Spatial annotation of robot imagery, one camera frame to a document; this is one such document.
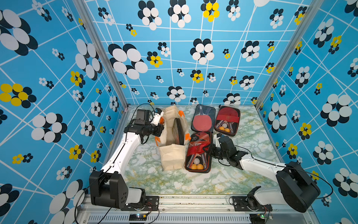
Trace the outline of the ping pong set case three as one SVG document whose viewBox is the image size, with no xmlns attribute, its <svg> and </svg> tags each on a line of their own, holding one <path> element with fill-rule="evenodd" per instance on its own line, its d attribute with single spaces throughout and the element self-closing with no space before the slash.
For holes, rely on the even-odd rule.
<svg viewBox="0 0 358 224">
<path fill-rule="evenodd" d="M 197 132 L 191 135 L 186 155 L 185 169 L 192 173 L 209 173 L 212 158 L 209 150 L 212 147 L 211 132 Z"/>
</svg>

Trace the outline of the beige canvas tote bag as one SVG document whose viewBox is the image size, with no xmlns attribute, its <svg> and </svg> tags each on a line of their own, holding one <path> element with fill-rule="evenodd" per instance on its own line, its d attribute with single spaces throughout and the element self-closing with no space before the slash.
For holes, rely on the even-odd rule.
<svg viewBox="0 0 358 224">
<path fill-rule="evenodd" d="M 172 135 L 174 119 L 179 118 L 185 134 L 184 145 L 176 145 Z M 190 142 L 188 122 L 183 111 L 173 105 L 163 110 L 163 117 L 159 120 L 164 125 L 164 130 L 160 137 L 155 137 L 156 145 L 159 149 L 162 171 L 170 171 L 184 168 L 186 161 L 186 149 Z"/>
</svg>

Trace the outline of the ping pong set case two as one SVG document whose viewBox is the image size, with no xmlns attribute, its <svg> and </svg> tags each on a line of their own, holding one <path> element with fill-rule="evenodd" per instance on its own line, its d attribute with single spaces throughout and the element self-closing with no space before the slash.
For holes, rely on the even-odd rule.
<svg viewBox="0 0 358 224">
<path fill-rule="evenodd" d="M 221 106 L 216 116 L 214 130 L 230 137 L 234 137 L 238 131 L 240 118 L 241 111 L 239 109 Z"/>
</svg>

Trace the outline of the ping pong set case one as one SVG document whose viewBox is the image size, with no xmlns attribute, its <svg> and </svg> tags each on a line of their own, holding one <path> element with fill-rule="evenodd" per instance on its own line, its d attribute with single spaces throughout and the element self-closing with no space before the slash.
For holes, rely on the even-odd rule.
<svg viewBox="0 0 358 224">
<path fill-rule="evenodd" d="M 198 104 L 195 108 L 191 130 L 213 132 L 216 110 L 214 107 Z"/>
</svg>

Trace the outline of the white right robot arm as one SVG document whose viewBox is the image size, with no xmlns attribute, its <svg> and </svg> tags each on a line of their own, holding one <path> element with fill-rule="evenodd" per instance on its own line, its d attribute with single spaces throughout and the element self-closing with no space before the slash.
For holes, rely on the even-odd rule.
<svg viewBox="0 0 358 224">
<path fill-rule="evenodd" d="M 238 150 L 231 138 L 222 135 L 215 144 L 205 147 L 213 158 L 226 160 L 229 166 L 257 173 L 277 183 L 276 187 L 254 187 L 246 197 L 247 207 L 252 211 L 269 204 L 288 205 L 297 212 L 305 213 L 318 199 L 321 191 L 297 162 L 275 163 L 258 159 L 245 148 Z"/>
</svg>

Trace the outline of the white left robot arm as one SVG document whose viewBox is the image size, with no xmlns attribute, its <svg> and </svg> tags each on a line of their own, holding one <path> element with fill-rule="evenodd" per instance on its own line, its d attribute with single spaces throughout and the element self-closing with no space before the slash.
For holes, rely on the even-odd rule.
<svg viewBox="0 0 358 224">
<path fill-rule="evenodd" d="M 126 185 L 124 173 L 134 151 L 145 144 L 145 137 L 159 137 L 164 130 L 160 123 L 164 112 L 138 109 L 136 118 L 124 128 L 123 138 L 107 163 L 100 171 L 93 171 L 89 177 L 91 203 L 97 206 L 123 209 L 126 205 L 142 208 L 146 204 L 146 193 L 142 188 Z"/>
</svg>

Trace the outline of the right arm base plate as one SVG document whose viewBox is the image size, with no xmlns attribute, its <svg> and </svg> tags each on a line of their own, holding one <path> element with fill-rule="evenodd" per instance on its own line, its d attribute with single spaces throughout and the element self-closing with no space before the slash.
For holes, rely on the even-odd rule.
<svg viewBox="0 0 358 224">
<path fill-rule="evenodd" d="M 246 197 L 231 196 L 229 198 L 229 204 L 234 207 L 235 211 L 242 212 L 269 212 L 273 211 L 271 204 L 267 205 L 255 205 L 253 208 L 249 207 L 249 203 Z"/>
</svg>

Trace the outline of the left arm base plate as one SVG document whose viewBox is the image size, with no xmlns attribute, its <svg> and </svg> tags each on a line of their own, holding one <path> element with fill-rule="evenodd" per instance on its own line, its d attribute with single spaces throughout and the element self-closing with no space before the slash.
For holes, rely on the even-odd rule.
<svg viewBox="0 0 358 224">
<path fill-rule="evenodd" d="M 126 204 L 121 210 L 122 211 L 158 211 L 159 196 L 146 196 L 144 206 L 132 206 Z"/>
</svg>

